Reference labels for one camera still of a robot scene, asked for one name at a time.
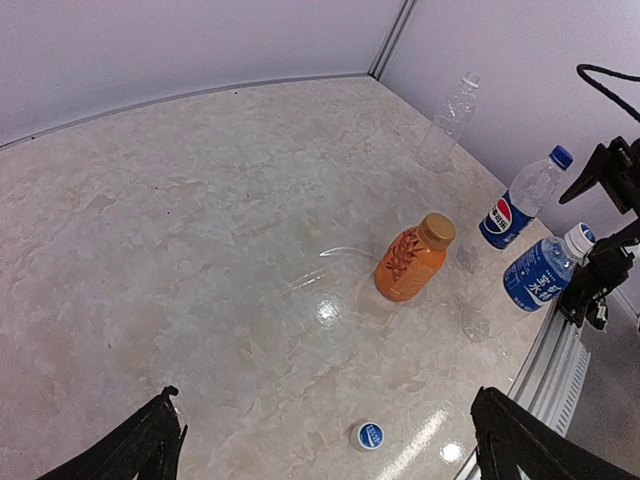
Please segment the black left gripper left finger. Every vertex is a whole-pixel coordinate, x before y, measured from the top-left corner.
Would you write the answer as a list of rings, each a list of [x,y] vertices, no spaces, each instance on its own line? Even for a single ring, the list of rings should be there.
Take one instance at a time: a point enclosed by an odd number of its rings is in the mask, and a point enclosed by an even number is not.
[[[165,387],[92,447],[45,473],[44,479],[175,479],[188,427]]]

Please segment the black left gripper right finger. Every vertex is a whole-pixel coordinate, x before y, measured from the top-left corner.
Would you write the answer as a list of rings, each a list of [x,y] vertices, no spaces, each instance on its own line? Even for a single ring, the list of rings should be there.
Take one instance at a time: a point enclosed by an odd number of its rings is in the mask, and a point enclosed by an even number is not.
[[[483,479],[633,479],[635,476],[566,440],[494,387],[471,406]]]

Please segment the white blue bottle cap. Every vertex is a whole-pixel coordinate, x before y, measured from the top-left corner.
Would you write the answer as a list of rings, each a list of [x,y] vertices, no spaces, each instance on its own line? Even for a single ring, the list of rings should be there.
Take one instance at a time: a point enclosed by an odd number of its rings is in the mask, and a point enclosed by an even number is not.
[[[351,444],[358,450],[372,452],[381,448],[385,441],[382,427],[372,421],[357,423],[350,433]]]

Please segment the blue label water bottle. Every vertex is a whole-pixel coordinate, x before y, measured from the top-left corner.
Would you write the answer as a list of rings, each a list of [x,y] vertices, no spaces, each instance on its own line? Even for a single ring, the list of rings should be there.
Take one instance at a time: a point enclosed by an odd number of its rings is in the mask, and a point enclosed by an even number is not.
[[[504,272],[508,297],[522,310],[535,312],[559,296],[596,243],[591,228],[576,224],[562,237],[539,240]]]

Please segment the clear plastic bottle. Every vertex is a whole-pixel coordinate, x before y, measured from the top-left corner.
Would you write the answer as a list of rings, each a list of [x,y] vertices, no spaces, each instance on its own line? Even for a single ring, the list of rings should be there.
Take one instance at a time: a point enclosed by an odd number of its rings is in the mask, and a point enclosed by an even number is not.
[[[450,155],[475,112],[479,84],[480,77],[468,72],[444,97],[416,155],[418,164],[426,170],[435,174],[453,170]]]

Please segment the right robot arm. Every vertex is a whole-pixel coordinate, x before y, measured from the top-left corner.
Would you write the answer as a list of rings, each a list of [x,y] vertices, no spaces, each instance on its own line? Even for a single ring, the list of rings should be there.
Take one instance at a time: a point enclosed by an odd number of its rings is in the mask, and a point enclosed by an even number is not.
[[[617,137],[608,146],[597,145],[577,180],[563,193],[565,204],[595,185],[601,185],[621,214],[639,212],[639,142]],[[606,297],[629,278],[639,256],[628,247],[639,244],[639,221],[598,240],[557,302],[567,321],[580,328],[585,322],[602,331],[607,323]]]

